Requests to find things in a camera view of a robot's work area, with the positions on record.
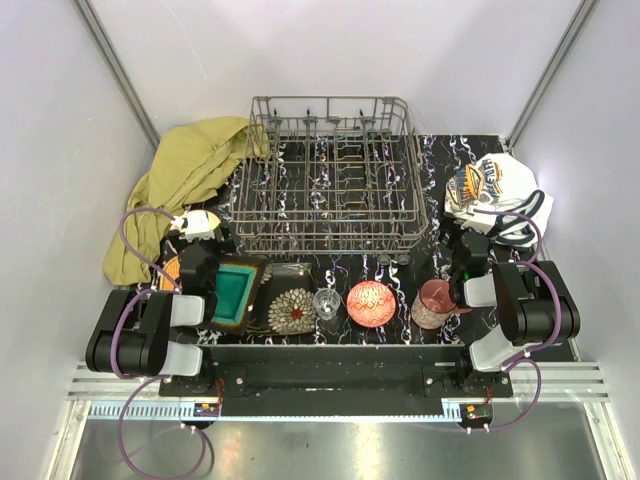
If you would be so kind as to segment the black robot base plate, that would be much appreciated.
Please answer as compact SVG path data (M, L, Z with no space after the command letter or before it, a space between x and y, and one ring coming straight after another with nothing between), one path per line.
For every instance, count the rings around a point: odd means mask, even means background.
M231 421L454 416L446 400L508 399L508 375L475 372L465 348L437 345L218 345L201 373L159 388L166 398L222 397Z

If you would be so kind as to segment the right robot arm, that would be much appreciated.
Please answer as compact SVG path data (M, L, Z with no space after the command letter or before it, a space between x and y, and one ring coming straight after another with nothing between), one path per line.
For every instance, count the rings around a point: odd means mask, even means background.
M476 396L490 383L489 373L507 371L514 363L578 335L579 310L552 261L489 263L489 239L473 231L455 233L449 297L458 310L497 310L499 325L467 346L454 384Z

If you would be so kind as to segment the woven bamboo basket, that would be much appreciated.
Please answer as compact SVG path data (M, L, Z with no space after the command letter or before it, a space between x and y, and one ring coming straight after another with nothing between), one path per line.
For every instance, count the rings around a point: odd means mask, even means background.
M169 280L164 274L159 275L158 289L162 291L173 291L174 283L180 282L180 261L178 256L170 258L163 266L163 270L171 277Z

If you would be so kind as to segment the teal square ceramic dish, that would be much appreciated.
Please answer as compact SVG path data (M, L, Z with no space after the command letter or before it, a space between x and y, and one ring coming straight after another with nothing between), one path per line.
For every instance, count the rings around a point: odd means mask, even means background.
M224 256L215 276L215 307L206 304L198 328L242 335L266 265L267 260L261 257Z

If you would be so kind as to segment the red patterned bowl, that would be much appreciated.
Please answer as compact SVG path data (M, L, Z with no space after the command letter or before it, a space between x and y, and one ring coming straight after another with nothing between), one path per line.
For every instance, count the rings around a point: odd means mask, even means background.
M347 312L358 325L378 328L395 315L397 302L391 289L378 281L362 281L350 291L346 300Z

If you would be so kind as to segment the white printed t-shirt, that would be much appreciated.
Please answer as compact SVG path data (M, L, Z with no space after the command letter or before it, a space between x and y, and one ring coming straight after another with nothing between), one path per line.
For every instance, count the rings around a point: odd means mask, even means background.
M500 245L529 249L544 235L553 203L529 167L508 153L493 153L462 167L448 180L444 216L453 222L455 212L495 211L496 225L486 236Z

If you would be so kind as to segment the pink skull pattern mug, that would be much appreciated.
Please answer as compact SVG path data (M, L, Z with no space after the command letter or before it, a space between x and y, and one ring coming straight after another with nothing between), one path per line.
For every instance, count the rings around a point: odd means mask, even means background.
M469 313L457 306L450 296L450 284L443 279L427 281L418 291L411 306L411 319L420 328L435 330L453 315Z

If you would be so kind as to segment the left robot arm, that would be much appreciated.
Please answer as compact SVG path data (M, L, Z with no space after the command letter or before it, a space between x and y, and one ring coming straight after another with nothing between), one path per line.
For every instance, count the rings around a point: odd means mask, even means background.
M169 355L171 321L201 326L218 305L216 275L223 257L235 250L227 240L187 244L165 263L165 271L180 291L115 289L86 348L85 362L93 372L120 378L156 376Z

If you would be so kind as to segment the black floral square plate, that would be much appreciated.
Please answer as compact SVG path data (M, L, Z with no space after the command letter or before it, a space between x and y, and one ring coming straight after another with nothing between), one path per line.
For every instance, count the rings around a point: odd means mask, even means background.
M288 336L315 329L316 282L310 263L269 263L250 312L247 334Z

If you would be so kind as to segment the clear drinking glass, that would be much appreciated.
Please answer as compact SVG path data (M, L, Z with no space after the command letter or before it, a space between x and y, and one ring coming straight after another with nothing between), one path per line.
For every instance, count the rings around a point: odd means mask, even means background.
M317 316L322 320L334 318L341 305L340 295L331 288L319 289L313 297L313 306Z

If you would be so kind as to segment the olive green cloth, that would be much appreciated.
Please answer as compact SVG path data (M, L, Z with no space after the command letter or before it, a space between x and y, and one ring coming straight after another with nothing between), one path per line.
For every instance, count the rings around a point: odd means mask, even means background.
M216 197L246 159L270 155L266 131L246 117L219 117L175 127L162 137L151 168L134 187L126 209L151 207L179 215L188 205ZM169 225L167 217L151 212L126 219L103 262L103 272L113 285L151 281L150 267L133 251L158 260Z

